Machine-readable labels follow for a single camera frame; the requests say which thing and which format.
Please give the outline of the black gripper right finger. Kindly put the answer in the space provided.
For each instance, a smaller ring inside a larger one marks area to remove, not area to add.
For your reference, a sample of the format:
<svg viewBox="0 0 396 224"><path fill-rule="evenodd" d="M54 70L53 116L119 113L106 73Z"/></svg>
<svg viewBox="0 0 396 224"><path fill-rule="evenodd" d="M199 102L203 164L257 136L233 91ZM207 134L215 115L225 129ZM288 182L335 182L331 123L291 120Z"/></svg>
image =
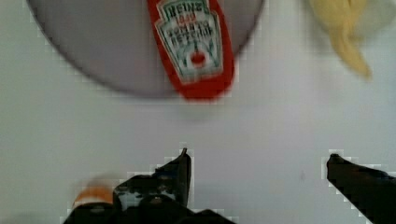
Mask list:
<svg viewBox="0 0 396 224"><path fill-rule="evenodd" d="M396 223L395 177L331 154L327 179L373 224Z"/></svg>

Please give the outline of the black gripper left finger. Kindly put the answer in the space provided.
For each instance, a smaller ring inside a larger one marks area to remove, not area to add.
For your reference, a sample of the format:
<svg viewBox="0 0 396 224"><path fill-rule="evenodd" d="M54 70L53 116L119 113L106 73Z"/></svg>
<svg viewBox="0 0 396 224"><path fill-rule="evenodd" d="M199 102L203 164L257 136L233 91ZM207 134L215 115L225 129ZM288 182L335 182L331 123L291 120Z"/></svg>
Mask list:
<svg viewBox="0 0 396 224"><path fill-rule="evenodd" d="M236 224L213 210L188 208L191 156L186 148L151 175L134 175L115 187L88 187L93 186L110 188L113 204L72 205L63 224Z"/></svg>

